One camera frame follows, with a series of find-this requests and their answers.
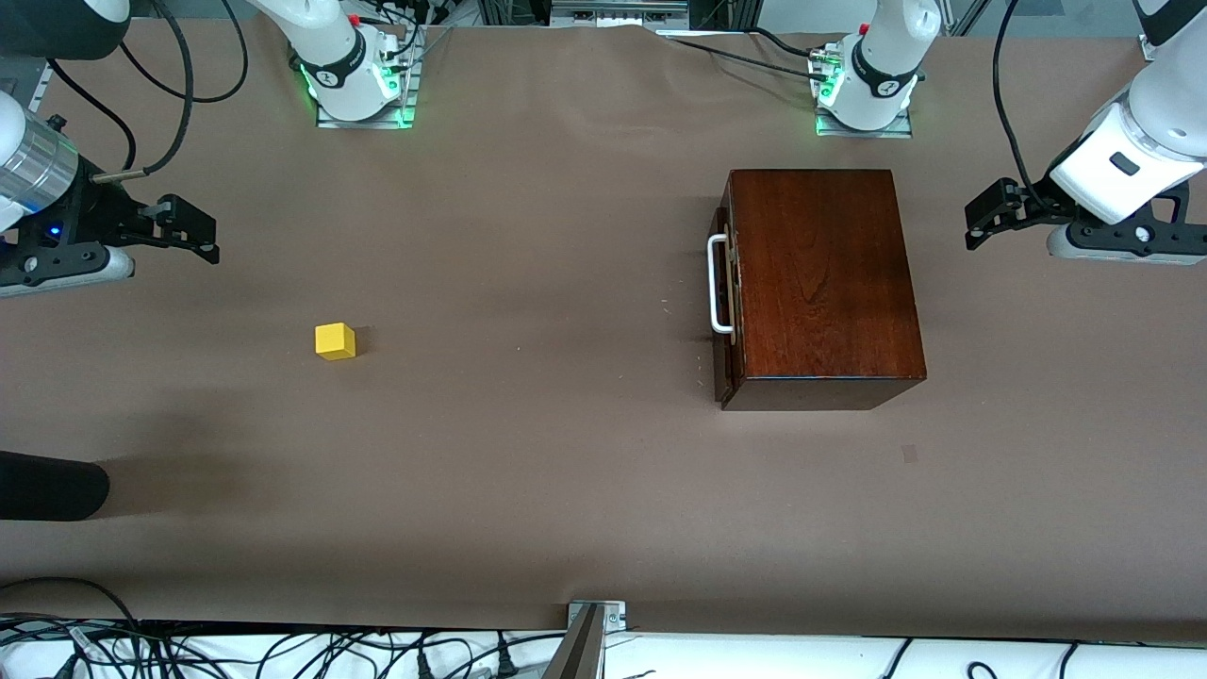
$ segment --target black cylinder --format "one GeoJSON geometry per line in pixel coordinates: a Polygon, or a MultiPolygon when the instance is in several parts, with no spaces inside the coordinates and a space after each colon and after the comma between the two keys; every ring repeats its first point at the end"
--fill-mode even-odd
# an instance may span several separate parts
{"type": "Polygon", "coordinates": [[[80,521],[109,497],[109,475],[88,462],[0,451],[0,520],[80,521]]]}

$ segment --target yellow cube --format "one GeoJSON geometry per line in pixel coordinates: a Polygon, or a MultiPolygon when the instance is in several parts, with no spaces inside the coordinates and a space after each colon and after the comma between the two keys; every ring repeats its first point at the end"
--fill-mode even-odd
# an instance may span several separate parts
{"type": "Polygon", "coordinates": [[[345,322],[319,324],[314,328],[314,353],[327,359],[356,358],[356,332],[345,322]]]}

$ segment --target table surface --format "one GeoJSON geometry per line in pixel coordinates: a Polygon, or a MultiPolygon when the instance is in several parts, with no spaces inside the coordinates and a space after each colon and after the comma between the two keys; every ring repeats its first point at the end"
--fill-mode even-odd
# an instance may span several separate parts
{"type": "MultiPolygon", "coordinates": [[[[199,92],[227,87],[229,27],[185,29],[199,92]]],[[[128,183],[210,211],[222,263],[133,250],[132,280],[4,302],[0,447],[105,461],[115,497],[0,526],[0,575],[145,617],[515,628],[614,598],[647,630],[1207,636],[1207,267],[1054,259],[1039,228],[964,250],[964,203],[1014,174],[990,42],[934,45],[903,141],[817,137],[799,80],[636,28],[456,30],[414,129],[320,130],[280,35],[249,41],[245,89],[128,183]],[[733,168],[893,170],[926,384],[717,409],[704,244],[733,168]],[[332,321],[362,357],[314,356],[332,321]]],[[[165,27],[129,42],[176,75],[165,27]]],[[[1142,65],[1011,41],[1032,171],[1142,65]]],[[[176,100],[119,55],[68,69],[158,157],[176,100]]],[[[118,164],[60,83],[41,112],[118,164]]]]}

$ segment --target white handle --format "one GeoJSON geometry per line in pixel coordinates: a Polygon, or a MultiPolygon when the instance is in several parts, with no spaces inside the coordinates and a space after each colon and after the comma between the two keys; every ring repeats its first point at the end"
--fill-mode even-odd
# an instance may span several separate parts
{"type": "Polygon", "coordinates": [[[717,264],[712,257],[713,245],[717,242],[729,242],[729,236],[724,233],[715,233],[709,236],[709,317],[712,320],[712,329],[721,334],[733,334],[733,324],[721,324],[721,315],[717,312],[717,264]]]}

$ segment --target brown wooden box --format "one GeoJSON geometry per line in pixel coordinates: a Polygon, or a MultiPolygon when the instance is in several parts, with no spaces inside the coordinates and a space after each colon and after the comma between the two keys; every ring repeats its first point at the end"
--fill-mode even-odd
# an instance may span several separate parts
{"type": "Polygon", "coordinates": [[[710,234],[725,410],[868,410],[926,380],[888,170],[734,170],[710,234]]]}

